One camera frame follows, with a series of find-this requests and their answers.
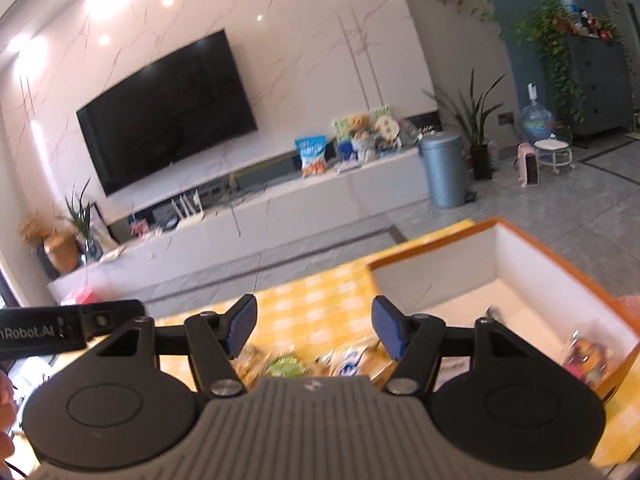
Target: black tv screen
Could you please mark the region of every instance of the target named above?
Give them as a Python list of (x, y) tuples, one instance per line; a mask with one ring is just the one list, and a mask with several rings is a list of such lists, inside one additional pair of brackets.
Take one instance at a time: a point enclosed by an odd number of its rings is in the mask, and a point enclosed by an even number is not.
[(77, 115), (107, 195), (257, 130), (224, 30), (145, 66)]

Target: marble wall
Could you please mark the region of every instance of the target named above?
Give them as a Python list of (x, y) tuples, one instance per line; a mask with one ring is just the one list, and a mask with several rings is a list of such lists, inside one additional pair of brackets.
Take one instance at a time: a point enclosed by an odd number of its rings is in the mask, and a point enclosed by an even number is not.
[[(259, 130), (105, 197), (76, 110), (126, 76), (224, 28)], [(29, 206), (59, 214), (74, 183), (115, 221), (219, 174), (330, 134), (330, 121), (383, 104), (436, 109), (405, 0), (78, 0), (0, 79), (0, 102)]]

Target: hand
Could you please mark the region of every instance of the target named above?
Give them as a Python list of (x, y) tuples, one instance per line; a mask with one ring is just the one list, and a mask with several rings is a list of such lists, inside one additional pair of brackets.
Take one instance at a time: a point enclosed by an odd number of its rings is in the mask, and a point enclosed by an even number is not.
[(14, 443), (5, 433), (14, 422), (14, 386), (9, 377), (0, 371), (0, 474), (6, 471), (4, 459), (9, 458), (15, 451)]

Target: yellow tablecloth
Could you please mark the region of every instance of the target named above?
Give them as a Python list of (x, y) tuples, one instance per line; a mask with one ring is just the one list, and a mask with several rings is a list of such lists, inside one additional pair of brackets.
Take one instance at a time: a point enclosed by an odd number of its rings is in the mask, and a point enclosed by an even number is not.
[[(375, 291), (366, 263), (412, 246), (427, 244), (471, 225), (471, 220), (465, 220), (381, 253), (257, 292), (258, 321), (250, 342), (265, 348), (294, 345), (300, 357), (311, 359), (369, 334), (372, 332), (370, 306)], [(171, 316), (158, 320), (157, 324), (181, 324), (187, 317), (206, 310), (224, 312), (234, 301)], [(80, 354), (75, 352), (61, 356), (56, 368), (64, 367)], [(194, 389), (185, 357), (162, 357), (161, 368)], [(598, 466), (624, 462), (640, 446), (640, 359), (607, 403), (606, 412), (607, 427), (592, 460)]]

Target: blue gripper pad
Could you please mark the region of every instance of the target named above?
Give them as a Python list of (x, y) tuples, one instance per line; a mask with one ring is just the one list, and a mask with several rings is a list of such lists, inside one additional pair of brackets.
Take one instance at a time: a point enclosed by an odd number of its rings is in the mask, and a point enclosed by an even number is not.
[(404, 356), (409, 345), (408, 318), (385, 296), (376, 296), (371, 304), (371, 323), (386, 351), (394, 361)]
[(245, 294), (242, 298), (220, 316), (220, 341), (229, 359), (240, 355), (244, 344), (254, 331), (258, 320), (258, 303), (253, 294)]

